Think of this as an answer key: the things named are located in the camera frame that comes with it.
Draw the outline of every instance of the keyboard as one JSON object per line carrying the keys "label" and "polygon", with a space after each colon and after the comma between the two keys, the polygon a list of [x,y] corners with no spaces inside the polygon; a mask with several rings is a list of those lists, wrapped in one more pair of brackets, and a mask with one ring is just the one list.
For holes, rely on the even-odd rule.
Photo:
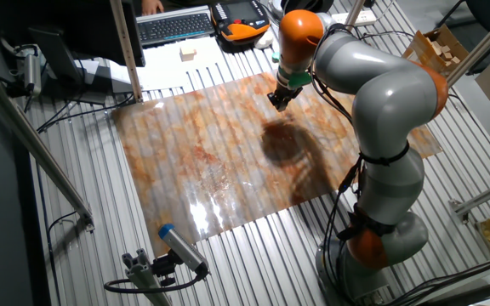
{"label": "keyboard", "polygon": [[138,24],[143,47],[214,33],[207,13],[187,14]]}

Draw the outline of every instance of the person's hand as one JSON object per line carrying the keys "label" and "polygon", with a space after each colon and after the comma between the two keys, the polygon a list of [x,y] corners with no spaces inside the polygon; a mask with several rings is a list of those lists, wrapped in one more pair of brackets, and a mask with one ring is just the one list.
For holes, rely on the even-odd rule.
{"label": "person's hand", "polygon": [[163,5],[160,0],[143,0],[141,1],[141,8],[143,10],[143,16],[156,14],[158,9],[163,13]]}

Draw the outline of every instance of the blue object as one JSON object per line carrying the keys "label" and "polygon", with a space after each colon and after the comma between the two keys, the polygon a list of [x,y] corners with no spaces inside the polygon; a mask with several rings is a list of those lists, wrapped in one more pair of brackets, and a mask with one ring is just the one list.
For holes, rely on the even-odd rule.
{"label": "blue object", "polygon": [[279,63],[279,60],[281,59],[281,54],[279,52],[274,52],[271,55],[271,61],[274,63]]}
{"label": "blue object", "polygon": [[160,239],[163,240],[163,238],[169,233],[170,230],[174,229],[174,225],[173,224],[165,224],[162,226],[162,228],[160,228],[160,230],[158,231],[158,235],[160,236]]}
{"label": "blue object", "polygon": [[187,34],[181,34],[181,35],[174,35],[174,36],[171,36],[171,37],[164,37],[163,39],[182,38],[182,37],[188,37],[188,36],[198,35],[198,34],[202,34],[202,33],[205,33],[205,31],[197,31],[197,32],[193,32],[193,33],[187,33]]}

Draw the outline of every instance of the orange device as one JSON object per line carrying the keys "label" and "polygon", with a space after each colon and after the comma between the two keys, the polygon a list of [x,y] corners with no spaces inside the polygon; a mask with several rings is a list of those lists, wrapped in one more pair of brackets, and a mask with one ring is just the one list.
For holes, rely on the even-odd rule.
{"label": "orange device", "polygon": [[217,33],[234,44],[253,43],[270,28],[267,12],[254,0],[215,3],[211,18]]}

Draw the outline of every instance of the cardboard box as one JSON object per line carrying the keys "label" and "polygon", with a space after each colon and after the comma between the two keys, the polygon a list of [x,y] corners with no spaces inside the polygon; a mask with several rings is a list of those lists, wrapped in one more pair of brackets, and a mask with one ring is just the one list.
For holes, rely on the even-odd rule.
{"label": "cardboard box", "polygon": [[460,61],[464,60],[464,58],[468,56],[468,51],[466,51],[466,49],[460,44],[447,26],[442,25],[442,27],[439,29],[435,29],[434,31],[430,31],[425,34],[417,31],[402,57],[428,66],[441,75],[447,77],[458,64],[453,62],[451,65],[446,65],[446,61],[440,55],[436,54],[436,51],[430,44],[429,39],[431,42],[437,42],[442,47],[449,47],[449,52],[451,55]]}

